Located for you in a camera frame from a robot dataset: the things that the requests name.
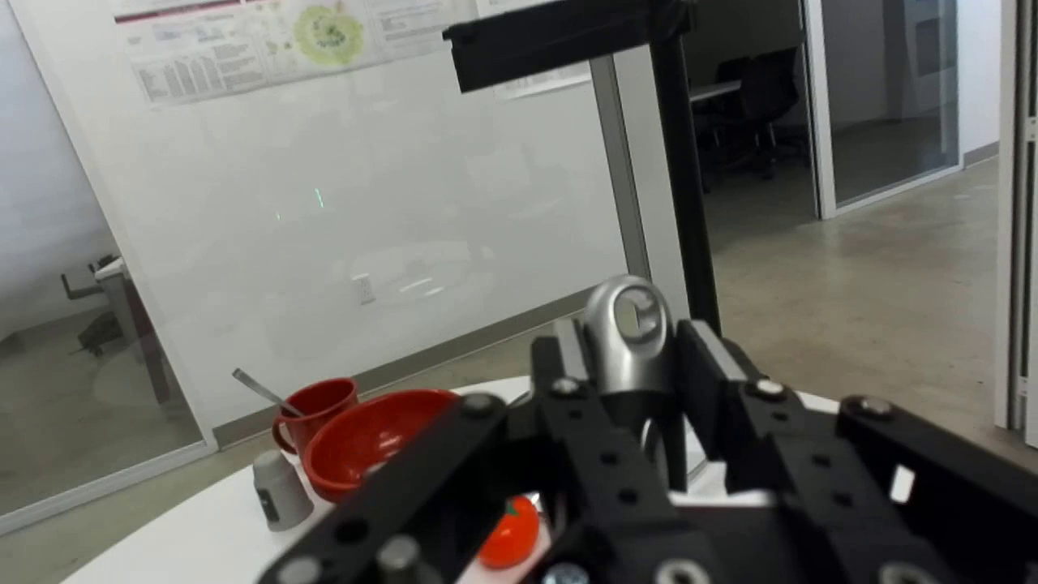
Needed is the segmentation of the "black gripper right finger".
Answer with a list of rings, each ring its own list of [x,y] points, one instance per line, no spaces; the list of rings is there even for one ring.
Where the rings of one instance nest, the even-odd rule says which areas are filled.
[[[678,324],[678,402],[709,458],[738,458],[804,421],[801,397],[763,379],[708,322]]]

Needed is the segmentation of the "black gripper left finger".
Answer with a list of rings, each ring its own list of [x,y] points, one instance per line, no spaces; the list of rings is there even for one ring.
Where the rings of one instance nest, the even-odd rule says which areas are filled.
[[[533,339],[533,402],[542,432],[563,450],[591,450],[602,429],[601,397],[572,375],[554,336]]]

